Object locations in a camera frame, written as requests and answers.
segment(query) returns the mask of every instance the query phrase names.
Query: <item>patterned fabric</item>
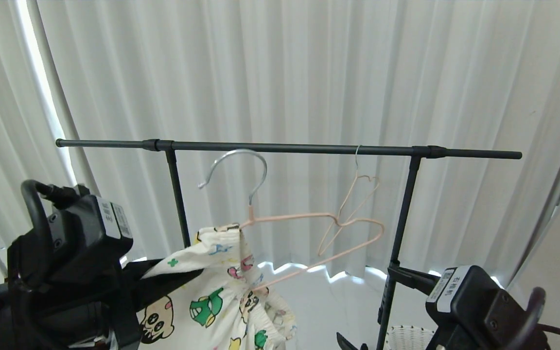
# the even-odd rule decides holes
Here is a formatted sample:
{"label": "patterned fabric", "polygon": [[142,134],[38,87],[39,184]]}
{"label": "patterned fabric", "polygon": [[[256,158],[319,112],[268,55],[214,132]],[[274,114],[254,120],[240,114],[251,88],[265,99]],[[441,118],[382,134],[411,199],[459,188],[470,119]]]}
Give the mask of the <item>patterned fabric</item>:
{"label": "patterned fabric", "polygon": [[294,336],[295,316],[263,281],[238,224],[207,227],[194,245],[173,253],[144,278],[204,272],[138,313],[140,349],[271,350]]}

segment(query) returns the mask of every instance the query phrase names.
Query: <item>horizontal rod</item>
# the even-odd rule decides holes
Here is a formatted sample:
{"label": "horizontal rod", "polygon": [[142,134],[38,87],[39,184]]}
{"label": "horizontal rod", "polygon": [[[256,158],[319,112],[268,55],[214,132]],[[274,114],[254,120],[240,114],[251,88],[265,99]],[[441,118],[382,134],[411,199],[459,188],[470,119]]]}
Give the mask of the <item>horizontal rod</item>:
{"label": "horizontal rod", "polygon": [[[144,141],[93,141],[63,140],[55,141],[58,147],[99,147],[99,148],[140,148],[149,151],[231,151],[238,148],[252,149],[257,152],[270,153],[319,153],[327,155],[353,155],[356,146],[332,144],[283,144],[283,143],[242,143],[242,142],[183,142],[171,140]],[[425,158],[465,157],[465,158],[499,158],[520,159],[521,152],[489,151],[480,149],[447,149],[438,146],[360,146],[359,155],[376,156],[420,156]]]}

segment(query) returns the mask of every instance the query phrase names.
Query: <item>white label sticker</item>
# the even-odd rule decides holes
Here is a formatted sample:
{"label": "white label sticker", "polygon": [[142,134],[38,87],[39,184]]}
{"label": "white label sticker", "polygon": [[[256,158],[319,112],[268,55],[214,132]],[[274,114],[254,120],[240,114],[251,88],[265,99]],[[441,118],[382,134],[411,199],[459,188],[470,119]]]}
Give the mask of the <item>white label sticker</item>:
{"label": "white label sticker", "polygon": [[444,288],[444,292],[442,292],[442,295],[437,301],[436,306],[439,312],[451,312],[451,302],[453,301],[455,294],[459,290],[459,286],[464,281],[464,278],[468,274],[468,270],[471,267],[471,265],[460,266],[455,270],[455,273],[453,273],[453,276],[451,276],[449,284],[446,285],[446,288]]}
{"label": "white label sticker", "polygon": [[124,216],[123,208],[116,203],[112,203],[111,207],[114,209],[114,213],[116,214],[116,222],[120,228],[120,233],[122,236],[132,239],[133,235],[131,234],[131,230],[129,230],[129,223],[126,220],[126,216]]}
{"label": "white label sticker", "polygon": [[451,279],[451,276],[453,276],[453,272],[455,272],[455,268],[447,268],[446,270],[444,270],[444,273],[442,273],[442,277],[440,277],[438,283],[436,283],[436,286],[434,286],[431,294],[427,298],[427,303],[435,303],[435,301],[438,300],[438,297],[442,293],[442,290],[444,290],[444,287],[449,282],[449,279]]}
{"label": "white label sticker", "polygon": [[105,234],[109,237],[120,239],[120,229],[118,228],[118,222],[116,222],[116,215],[114,215],[111,202],[105,201],[101,197],[96,197],[96,202],[101,211],[103,225],[105,225]]}

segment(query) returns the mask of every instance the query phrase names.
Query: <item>black metal rack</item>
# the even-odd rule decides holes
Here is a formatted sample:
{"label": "black metal rack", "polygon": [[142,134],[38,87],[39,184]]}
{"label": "black metal rack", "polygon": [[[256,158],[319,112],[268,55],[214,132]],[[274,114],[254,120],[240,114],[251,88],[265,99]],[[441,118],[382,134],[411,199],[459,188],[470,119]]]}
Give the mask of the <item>black metal rack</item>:
{"label": "black metal rack", "polygon": [[[252,149],[257,152],[269,153],[319,153],[328,155],[353,155],[358,149],[356,146],[328,145],[328,144],[278,144],[278,143],[240,143],[240,142],[182,142],[171,140],[151,139],[144,141],[91,141],[91,140],[62,140],[55,142],[58,147],[98,147],[98,148],[139,148],[148,151],[165,152],[172,186],[174,199],[178,213],[178,221],[183,236],[185,246],[190,246],[189,229],[187,227],[187,217],[183,204],[183,195],[180,189],[180,179],[178,178],[178,168],[176,164],[176,151],[231,151],[238,148]],[[399,270],[399,252],[403,240],[403,233],[409,214],[409,206],[412,201],[414,184],[423,158],[434,159],[443,157],[464,157],[464,158],[492,158],[492,159],[520,159],[521,152],[515,151],[489,151],[478,149],[447,149],[440,146],[411,146],[411,147],[389,147],[389,146],[361,146],[357,151],[358,155],[375,156],[406,156],[411,157],[409,162],[409,173],[403,194],[402,208],[399,214],[399,221],[393,242],[392,253],[388,270]],[[382,303],[378,313],[378,323],[380,323],[380,334],[377,340],[376,350],[383,350],[386,330],[392,311],[392,301],[396,288],[395,279],[392,273],[388,273],[386,286],[382,296]],[[344,338],[339,339],[339,345],[343,349],[355,349]]]}

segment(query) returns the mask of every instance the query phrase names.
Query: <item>vertical rack pole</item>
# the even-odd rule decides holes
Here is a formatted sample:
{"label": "vertical rack pole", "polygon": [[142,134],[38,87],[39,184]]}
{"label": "vertical rack pole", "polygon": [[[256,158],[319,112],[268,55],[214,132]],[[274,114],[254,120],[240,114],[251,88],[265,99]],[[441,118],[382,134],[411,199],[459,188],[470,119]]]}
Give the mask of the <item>vertical rack pole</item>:
{"label": "vertical rack pole", "polygon": [[174,190],[174,199],[176,201],[178,223],[180,223],[180,234],[183,236],[183,245],[187,248],[192,243],[189,239],[189,229],[187,228],[183,192],[180,190],[180,179],[178,178],[178,168],[176,166],[176,151],[173,149],[165,151],[165,159],[167,159],[167,166],[170,169],[170,177],[172,178],[172,189]]}
{"label": "vertical rack pole", "polygon": [[[393,243],[393,250],[390,256],[390,267],[400,266],[399,253],[401,251],[401,243],[403,240],[403,233],[405,231],[405,224],[407,222],[407,215],[409,214],[409,206],[412,202],[412,194],[414,192],[414,184],[416,184],[416,176],[418,175],[418,168],[422,156],[412,156],[409,161],[409,173],[407,174],[407,183],[405,185],[405,192],[403,193],[403,202],[401,205],[401,212],[399,214],[399,223],[395,233],[395,242]],[[382,296],[382,305],[380,306],[380,334],[377,337],[376,350],[384,349],[384,340],[386,339],[386,332],[388,330],[388,322],[390,321],[390,313],[392,311],[393,297],[395,296],[396,281],[390,275],[386,277],[386,286]]]}

